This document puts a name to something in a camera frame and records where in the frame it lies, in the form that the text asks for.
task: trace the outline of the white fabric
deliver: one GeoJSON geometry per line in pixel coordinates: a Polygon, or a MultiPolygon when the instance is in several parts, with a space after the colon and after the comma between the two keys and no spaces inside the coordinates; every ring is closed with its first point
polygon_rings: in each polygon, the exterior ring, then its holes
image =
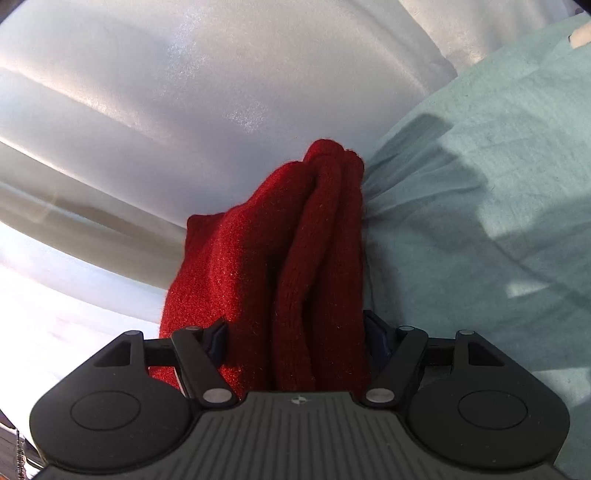
{"type": "Polygon", "coordinates": [[[25,429],[42,390],[108,339],[155,334],[189,215],[245,200],[316,138],[364,155],[456,68],[569,8],[25,1],[0,25],[1,360],[24,359],[0,380],[27,388],[20,402],[3,388],[0,408],[25,429]]]}

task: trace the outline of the folded cloth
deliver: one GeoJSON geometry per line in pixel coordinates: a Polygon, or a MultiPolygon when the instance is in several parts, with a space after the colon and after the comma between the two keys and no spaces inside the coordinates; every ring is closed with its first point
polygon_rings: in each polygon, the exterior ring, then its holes
{"type": "MultiPolygon", "coordinates": [[[[220,372],[249,390],[360,391],[369,382],[362,324],[363,162],[318,140],[244,204],[187,223],[161,338],[229,323],[220,372]]],[[[174,372],[156,378],[176,385],[174,372]]]]}

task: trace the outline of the logo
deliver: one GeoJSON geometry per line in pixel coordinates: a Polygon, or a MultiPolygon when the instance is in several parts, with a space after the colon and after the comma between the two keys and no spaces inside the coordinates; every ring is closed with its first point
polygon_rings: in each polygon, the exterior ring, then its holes
{"type": "Polygon", "coordinates": [[[290,402],[292,402],[295,405],[303,405],[304,403],[308,403],[310,400],[308,400],[305,397],[302,397],[301,395],[298,395],[297,397],[293,397],[290,402]]]}

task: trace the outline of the teal fabric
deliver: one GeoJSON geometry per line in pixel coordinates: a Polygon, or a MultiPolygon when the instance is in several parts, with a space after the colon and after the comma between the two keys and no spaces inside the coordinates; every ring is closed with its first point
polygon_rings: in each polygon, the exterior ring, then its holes
{"type": "Polygon", "coordinates": [[[366,162],[365,306],[477,330],[566,402],[557,466],[591,479],[589,17],[540,30],[409,113],[366,162]]]}

